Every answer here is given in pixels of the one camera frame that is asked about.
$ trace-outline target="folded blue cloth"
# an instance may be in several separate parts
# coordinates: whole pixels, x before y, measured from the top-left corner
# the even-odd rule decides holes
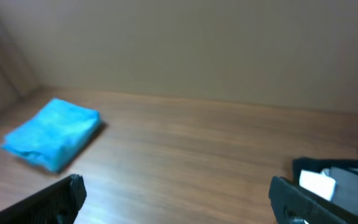
[[[96,110],[54,98],[32,119],[7,134],[1,147],[30,164],[59,172],[100,124]]]

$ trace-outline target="blue towel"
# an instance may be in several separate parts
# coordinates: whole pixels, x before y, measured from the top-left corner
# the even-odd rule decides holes
[[[96,110],[54,98],[32,119],[7,134],[1,147],[30,164],[59,172],[100,124]]]

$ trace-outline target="gray cloth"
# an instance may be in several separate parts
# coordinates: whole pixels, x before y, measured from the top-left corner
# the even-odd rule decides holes
[[[333,167],[329,176],[337,183],[332,203],[358,215],[358,175]]]

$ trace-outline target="folded towel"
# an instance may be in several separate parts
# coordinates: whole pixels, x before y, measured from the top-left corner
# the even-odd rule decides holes
[[[32,119],[7,134],[1,147],[30,164],[59,172],[100,124],[96,110],[54,98]]]

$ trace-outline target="wall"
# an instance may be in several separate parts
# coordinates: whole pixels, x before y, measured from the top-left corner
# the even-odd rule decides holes
[[[358,0],[0,0],[44,85],[358,113]]]

